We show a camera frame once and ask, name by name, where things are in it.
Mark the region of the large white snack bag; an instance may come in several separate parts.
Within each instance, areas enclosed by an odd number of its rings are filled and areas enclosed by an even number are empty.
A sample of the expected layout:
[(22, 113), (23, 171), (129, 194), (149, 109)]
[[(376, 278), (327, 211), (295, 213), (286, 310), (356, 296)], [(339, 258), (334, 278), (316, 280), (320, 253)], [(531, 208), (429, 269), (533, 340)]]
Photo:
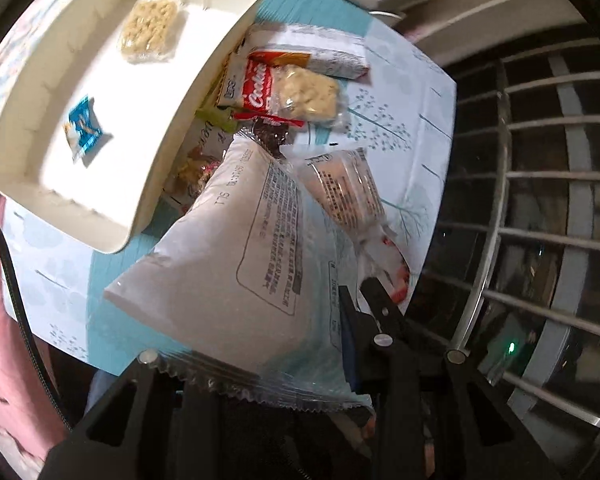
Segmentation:
[(339, 291), (358, 289), (349, 235), (248, 136), (235, 136), (196, 199), (105, 289), (182, 345), (162, 369), (281, 408), (370, 406), (347, 382)]

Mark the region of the clear pack printed label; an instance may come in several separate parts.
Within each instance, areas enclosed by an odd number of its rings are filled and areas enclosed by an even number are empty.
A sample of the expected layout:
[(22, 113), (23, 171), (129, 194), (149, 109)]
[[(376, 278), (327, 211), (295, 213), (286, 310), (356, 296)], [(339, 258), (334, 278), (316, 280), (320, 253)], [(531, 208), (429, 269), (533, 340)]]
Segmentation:
[(362, 236), (386, 221), (365, 148), (342, 148), (289, 162), (297, 179), (348, 234)]

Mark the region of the clear bag brown snacks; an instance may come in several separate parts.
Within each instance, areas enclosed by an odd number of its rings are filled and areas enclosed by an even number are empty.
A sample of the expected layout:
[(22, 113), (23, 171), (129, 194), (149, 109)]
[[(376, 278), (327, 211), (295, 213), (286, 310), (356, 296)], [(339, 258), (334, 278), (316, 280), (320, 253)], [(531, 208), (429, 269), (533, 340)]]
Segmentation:
[(162, 197), (181, 214), (188, 211), (223, 161), (233, 135), (196, 117), (163, 185)]

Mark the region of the pink blanket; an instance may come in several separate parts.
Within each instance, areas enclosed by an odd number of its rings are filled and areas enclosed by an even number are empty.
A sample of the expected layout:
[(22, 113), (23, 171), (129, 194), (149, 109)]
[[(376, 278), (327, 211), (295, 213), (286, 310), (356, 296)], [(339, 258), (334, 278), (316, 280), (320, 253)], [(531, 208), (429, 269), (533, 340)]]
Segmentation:
[(18, 479), (38, 478), (48, 451), (67, 435), (43, 389), (18, 323), (7, 313), (0, 261), (0, 453)]

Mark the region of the metal window grille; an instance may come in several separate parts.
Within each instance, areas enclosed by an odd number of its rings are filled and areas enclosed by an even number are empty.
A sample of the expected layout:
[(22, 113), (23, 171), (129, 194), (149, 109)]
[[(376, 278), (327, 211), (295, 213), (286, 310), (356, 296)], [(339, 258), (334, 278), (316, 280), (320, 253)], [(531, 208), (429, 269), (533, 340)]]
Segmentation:
[(530, 427), (600, 437), (600, 40), (572, 26), (453, 64), (454, 141), (410, 307)]

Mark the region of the dark red snack packet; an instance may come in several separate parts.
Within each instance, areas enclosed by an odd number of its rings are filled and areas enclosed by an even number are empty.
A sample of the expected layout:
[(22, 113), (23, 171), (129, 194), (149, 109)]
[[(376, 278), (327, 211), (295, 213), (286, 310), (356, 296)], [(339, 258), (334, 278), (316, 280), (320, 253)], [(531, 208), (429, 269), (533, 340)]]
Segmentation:
[(358, 243), (358, 282), (377, 278), (393, 303), (405, 313), (412, 272), (388, 226), (372, 226)]

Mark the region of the patterned blue white tablecloth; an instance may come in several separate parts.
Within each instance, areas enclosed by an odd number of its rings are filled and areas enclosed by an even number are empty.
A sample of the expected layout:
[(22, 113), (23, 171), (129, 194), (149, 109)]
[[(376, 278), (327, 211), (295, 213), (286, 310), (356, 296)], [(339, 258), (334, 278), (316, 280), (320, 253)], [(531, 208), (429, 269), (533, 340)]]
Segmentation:
[[(438, 218), (454, 130), (452, 79), (397, 32), (346, 0), (264, 0), (262, 21), (339, 28), (365, 40), (370, 73), (344, 87), (343, 132), (309, 127), (302, 144), (366, 147), (388, 223), (413, 278), (424, 266)], [(163, 197), (148, 228), (122, 252), (104, 255), (8, 203), (3, 230), (31, 330), (91, 366), (119, 374), (140, 350), (174, 342), (102, 298), (105, 287), (149, 252), (184, 205)]]

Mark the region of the dark chocolate snack packet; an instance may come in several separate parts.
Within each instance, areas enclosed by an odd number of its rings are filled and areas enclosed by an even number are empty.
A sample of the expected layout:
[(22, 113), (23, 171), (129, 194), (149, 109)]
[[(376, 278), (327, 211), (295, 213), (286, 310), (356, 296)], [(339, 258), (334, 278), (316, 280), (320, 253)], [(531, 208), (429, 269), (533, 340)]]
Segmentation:
[(271, 118), (258, 117), (252, 123), (252, 136), (275, 158), (281, 158), (280, 147), (286, 143), (289, 126)]

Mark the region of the small blue candy packet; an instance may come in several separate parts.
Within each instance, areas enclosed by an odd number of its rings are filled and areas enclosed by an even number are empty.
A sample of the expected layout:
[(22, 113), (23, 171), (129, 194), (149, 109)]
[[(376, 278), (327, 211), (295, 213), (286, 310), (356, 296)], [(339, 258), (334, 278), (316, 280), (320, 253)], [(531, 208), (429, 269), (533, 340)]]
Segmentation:
[(94, 150), (104, 133), (95, 117), (91, 98), (82, 99), (70, 110), (64, 131), (74, 162)]

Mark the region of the green snack packet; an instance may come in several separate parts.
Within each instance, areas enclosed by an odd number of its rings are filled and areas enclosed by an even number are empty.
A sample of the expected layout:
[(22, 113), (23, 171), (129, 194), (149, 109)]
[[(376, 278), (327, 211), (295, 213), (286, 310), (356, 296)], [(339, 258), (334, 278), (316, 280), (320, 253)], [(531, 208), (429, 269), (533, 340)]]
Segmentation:
[(233, 113), (229, 108), (201, 107), (196, 110), (195, 116), (227, 133), (235, 133), (238, 129), (238, 121), (233, 117)]

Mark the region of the clear pack pale biscuit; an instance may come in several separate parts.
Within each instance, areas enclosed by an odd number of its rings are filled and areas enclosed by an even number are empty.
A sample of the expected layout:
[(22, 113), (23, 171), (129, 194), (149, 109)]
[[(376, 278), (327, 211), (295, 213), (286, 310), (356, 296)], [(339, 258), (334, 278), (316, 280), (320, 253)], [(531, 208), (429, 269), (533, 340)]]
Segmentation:
[(314, 124), (332, 125), (342, 117), (342, 97), (336, 79), (295, 65), (273, 70), (272, 115)]

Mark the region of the red cookies packet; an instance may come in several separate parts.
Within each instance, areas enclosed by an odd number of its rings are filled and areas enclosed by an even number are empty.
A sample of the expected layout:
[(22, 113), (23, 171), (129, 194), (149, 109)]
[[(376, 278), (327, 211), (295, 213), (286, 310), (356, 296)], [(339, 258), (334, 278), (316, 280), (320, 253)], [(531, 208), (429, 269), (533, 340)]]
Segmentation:
[(302, 127), (306, 118), (292, 116), (290, 106), (283, 100), (284, 75), (282, 68), (232, 53), (222, 73), (215, 105), (237, 108)]

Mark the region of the white wrapped biscuit roll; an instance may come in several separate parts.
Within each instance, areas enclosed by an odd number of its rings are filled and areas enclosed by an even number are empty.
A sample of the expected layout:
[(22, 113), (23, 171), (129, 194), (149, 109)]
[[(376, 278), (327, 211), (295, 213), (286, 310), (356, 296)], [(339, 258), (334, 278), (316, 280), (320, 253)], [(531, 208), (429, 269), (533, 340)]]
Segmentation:
[(315, 25), (254, 24), (240, 52), (271, 66), (297, 65), (340, 79), (357, 80), (370, 69), (362, 37)]

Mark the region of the white plastic storage bin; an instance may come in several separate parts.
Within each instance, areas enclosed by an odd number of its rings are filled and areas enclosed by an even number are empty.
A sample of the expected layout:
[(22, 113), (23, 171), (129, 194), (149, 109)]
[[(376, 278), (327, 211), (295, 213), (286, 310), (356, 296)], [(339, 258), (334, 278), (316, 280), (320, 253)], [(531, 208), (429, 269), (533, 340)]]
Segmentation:
[[(174, 55), (131, 63), (119, 35), (137, 0), (72, 0), (18, 75), (0, 116), (0, 193), (104, 254), (150, 222), (175, 155), (262, 0), (184, 0)], [(82, 99), (104, 133), (72, 160)]]

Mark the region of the clear pack pale crackers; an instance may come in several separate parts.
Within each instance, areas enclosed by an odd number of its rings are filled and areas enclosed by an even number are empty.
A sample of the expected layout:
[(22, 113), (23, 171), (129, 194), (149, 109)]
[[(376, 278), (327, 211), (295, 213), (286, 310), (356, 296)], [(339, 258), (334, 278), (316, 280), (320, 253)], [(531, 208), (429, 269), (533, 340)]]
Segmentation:
[(162, 61), (173, 50), (178, 0), (137, 0), (120, 34), (120, 50), (131, 63)]

